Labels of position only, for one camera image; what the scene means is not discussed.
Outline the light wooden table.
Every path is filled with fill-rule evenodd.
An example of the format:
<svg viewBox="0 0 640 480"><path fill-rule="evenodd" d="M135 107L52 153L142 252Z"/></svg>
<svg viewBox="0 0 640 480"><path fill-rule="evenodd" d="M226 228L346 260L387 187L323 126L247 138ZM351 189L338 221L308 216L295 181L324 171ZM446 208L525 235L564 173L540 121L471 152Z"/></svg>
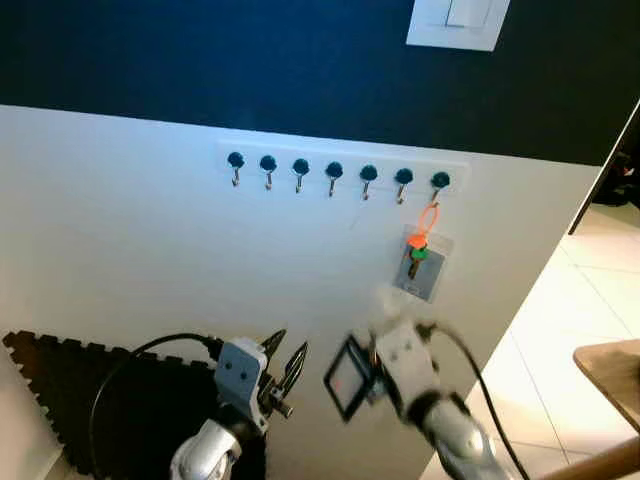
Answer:
<svg viewBox="0 0 640 480"><path fill-rule="evenodd" d="M582 375L639 433L640 339L581 346L572 358Z"/></svg>

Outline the green capped key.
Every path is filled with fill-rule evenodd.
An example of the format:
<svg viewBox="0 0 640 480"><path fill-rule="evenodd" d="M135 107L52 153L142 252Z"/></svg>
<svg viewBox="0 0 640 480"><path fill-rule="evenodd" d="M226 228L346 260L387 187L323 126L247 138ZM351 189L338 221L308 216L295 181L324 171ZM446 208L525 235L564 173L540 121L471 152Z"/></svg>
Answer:
<svg viewBox="0 0 640 480"><path fill-rule="evenodd" d="M419 274L422 262L429 256L429 248L424 247L412 247L410 250L410 265L406 270L406 278L413 280Z"/></svg>

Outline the black foam puzzle mat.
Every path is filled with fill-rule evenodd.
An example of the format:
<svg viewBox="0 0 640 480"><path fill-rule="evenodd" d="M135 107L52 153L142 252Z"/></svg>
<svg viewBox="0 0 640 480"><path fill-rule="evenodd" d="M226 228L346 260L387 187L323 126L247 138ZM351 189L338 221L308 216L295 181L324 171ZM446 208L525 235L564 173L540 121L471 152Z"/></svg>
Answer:
<svg viewBox="0 0 640 480"><path fill-rule="evenodd" d="M205 361L157 355L179 334L132 349L32 332L6 334L3 344L74 471L92 480L173 480L174 453L219 408L216 360L197 337L215 335L189 334ZM244 445L229 480L241 470L262 480L266 435Z"/></svg>

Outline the light wooden furniture edge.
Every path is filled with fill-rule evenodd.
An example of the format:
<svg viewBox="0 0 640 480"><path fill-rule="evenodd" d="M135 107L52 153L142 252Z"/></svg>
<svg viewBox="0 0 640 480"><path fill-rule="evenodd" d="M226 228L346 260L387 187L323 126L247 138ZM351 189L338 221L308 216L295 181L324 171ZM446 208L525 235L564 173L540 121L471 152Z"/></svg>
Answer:
<svg viewBox="0 0 640 480"><path fill-rule="evenodd" d="M626 440L608 451L541 476L539 480L621 480L640 471L640 438Z"/></svg>

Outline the clear card sleeve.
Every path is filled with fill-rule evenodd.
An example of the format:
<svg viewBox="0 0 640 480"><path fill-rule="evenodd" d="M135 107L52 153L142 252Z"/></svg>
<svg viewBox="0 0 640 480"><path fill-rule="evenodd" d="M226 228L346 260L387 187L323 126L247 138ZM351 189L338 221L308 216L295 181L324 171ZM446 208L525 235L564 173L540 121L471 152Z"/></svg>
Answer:
<svg viewBox="0 0 640 480"><path fill-rule="evenodd" d="M403 252L396 276L394 276L393 285L419 297L428 303L434 301L436 288L443 278L443 271L449 257L452 255L454 247L453 239L443 236L440 233L429 233L425 242L421 242L415 227L406 225L404 227ZM410 250L412 247L428 247L429 256L422 262L419 274L413 280L406 278L406 270L410 265Z"/></svg>

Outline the white light switch plate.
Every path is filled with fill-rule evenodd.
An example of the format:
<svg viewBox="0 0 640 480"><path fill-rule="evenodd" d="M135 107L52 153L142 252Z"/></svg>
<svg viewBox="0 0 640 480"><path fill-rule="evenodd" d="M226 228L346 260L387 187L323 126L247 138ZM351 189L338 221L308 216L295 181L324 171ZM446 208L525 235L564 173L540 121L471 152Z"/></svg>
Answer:
<svg viewBox="0 0 640 480"><path fill-rule="evenodd" d="M492 52L511 0L415 0L408 46Z"/></svg>

